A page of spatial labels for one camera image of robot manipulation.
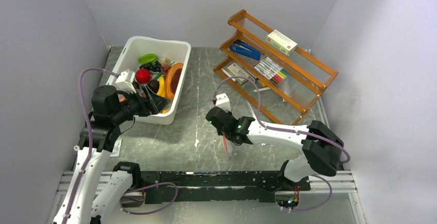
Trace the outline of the clear zip bag orange zipper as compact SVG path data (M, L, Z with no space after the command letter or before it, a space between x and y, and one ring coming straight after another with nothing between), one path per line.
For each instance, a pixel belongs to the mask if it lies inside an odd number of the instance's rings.
M226 138L224 135L222 135L222 139L226 153L230 156L233 155L235 151L235 145L233 144L233 142Z

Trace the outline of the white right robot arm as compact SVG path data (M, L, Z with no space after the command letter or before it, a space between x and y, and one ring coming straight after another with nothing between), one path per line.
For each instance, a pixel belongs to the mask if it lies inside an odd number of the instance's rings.
M218 135L237 146L267 143L297 151L299 156L286 161L280 170L278 184L284 190L292 189L301 179L313 174L333 177L341 164L343 141L318 120L309 125L287 126L254 117L235 118L230 111L219 107L213 107L206 120Z

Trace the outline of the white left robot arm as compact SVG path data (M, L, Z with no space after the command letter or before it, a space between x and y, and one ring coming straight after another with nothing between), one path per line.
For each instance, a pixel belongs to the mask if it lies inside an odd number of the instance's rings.
M148 87L143 90L144 96L117 90L112 85L94 90L93 111L85 115L86 126L80 133L73 177L53 223L104 223L128 190L136 191L142 186L139 164L119 162L103 190L96 192L105 164L121 135L120 125L136 116L158 114L170 102Z

